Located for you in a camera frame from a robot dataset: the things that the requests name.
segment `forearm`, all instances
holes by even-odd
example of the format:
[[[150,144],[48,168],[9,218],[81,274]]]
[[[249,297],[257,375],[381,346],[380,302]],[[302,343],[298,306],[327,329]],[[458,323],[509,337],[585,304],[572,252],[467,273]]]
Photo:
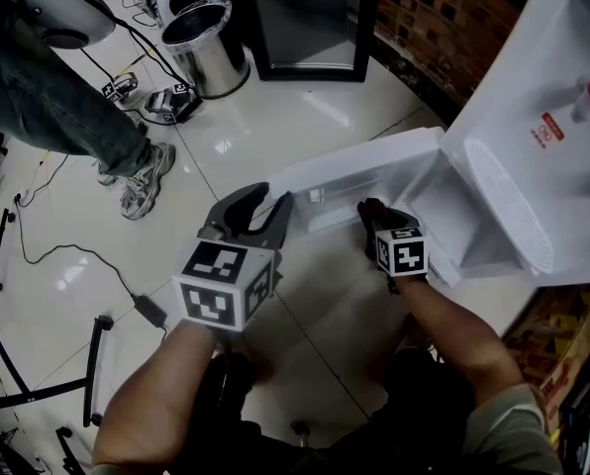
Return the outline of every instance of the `forearm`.
[[[111,400],[97,433],[93,464],[162,472],[183,446],[196,393],[216,341],[183,321]]]
[[[405,304],[448,364],[475,391],[476,406],[523,382],[517,363],[482,319],[443,296],[428,283],[396,280]]]

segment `red label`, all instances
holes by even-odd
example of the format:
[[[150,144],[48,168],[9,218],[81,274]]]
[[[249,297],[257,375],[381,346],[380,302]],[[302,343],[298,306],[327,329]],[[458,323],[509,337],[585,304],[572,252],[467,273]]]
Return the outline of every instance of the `red label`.
[[[548,128],[554,134],[556,139],[558,141],[563,141],[563,138],[565,137],[565,135],[563,134],[563,132],[559,128],[559,125],[556,123],[556,121],[552,118],[552,116],[549,113],[543,113],[541,115],[541,119],[545,121],[545,124],[548,125]]]

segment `power adapter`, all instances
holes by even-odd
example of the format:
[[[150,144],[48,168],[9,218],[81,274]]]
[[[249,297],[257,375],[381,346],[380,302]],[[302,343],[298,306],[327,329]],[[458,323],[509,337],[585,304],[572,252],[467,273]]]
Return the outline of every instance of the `power adapter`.
[[[157,306],[148,296],[133,296],[135,310],[142,314],[148,322],[159,329],[164,329],[167,313]]]

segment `person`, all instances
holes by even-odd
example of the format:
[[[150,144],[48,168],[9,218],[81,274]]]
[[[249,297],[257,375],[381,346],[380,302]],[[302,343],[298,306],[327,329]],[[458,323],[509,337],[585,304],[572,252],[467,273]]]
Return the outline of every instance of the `person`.
[[[182,321],[112,398],[93,474],[561,473],[500,337],[425,280],[395,281],[445,363],[421,348],[397,351],[384,375],[387,403],[366,426],[325,449],[263,436],[241,419],[254,378],[248,360],[212,358],[215,334]]]
[[[131,118],[84,81],[0,0],[0,132],[35,147],[99,160],[98,180],[124,178],[121,214],[138,220],[154,206],[175,148],[153,144]]]

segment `gray sleeve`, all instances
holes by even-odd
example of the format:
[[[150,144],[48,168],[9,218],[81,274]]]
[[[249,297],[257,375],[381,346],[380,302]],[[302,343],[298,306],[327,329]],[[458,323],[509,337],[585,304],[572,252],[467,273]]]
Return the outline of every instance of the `gray sleeve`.
[[[512,387],[474,410],[466,423],[462,453],[487,454],[518,471],[562,473],[541,410],[527,384]]]

